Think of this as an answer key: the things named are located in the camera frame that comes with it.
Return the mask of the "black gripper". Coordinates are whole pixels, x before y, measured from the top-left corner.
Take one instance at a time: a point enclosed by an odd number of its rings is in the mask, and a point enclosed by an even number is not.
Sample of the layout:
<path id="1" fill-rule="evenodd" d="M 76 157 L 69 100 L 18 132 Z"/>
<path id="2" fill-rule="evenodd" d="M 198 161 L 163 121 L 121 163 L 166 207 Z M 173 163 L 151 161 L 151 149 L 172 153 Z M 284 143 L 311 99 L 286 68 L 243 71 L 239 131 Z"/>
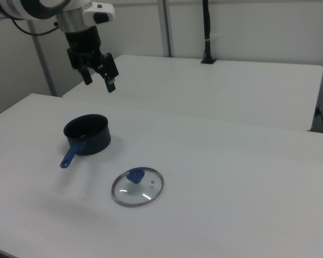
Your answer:
<path id="1" fill-rule="evenodd" d="M 89 57 L 95 58 L 94 70 L 103 79 L 109 93 L 115 87 L 115 78 L 119 75 L 114 58 L 111 53 L 102 54 L 100 51 L 101 40 L 96 26 L 80 32 L 65 33 L 69 48 L 67 54 L 74 70 L 77 70 L 85 83 L 93 82 L 88 70 Z"/>

